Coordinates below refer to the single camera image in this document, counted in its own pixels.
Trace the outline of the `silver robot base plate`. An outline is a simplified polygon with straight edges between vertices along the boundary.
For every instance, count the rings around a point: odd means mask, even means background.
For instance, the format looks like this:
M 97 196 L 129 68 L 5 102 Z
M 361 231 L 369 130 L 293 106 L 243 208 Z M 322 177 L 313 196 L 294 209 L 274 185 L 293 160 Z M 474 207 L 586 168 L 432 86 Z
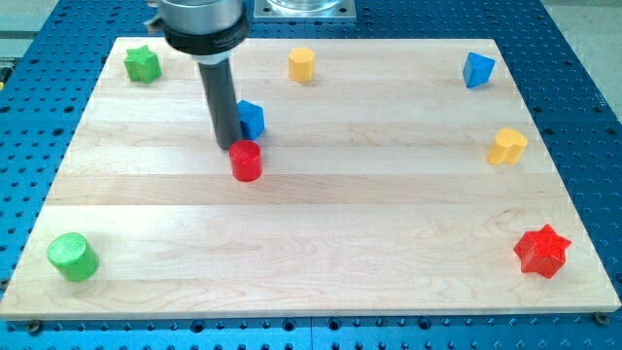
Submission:
M 355 0 L 253 0 L 256 19 L 355 19 Z

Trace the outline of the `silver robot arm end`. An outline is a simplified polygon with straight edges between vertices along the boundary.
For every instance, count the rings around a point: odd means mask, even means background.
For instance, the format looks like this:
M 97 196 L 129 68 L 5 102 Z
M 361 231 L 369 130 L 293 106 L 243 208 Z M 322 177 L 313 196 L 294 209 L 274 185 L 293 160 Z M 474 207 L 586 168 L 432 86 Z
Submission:
M 197 63 L 227 60 L 249 33 L 246 5 L 241 0 L 155 0 L 154 17 L 145 22 L 150 33 L 162 32 L 174 50 Z

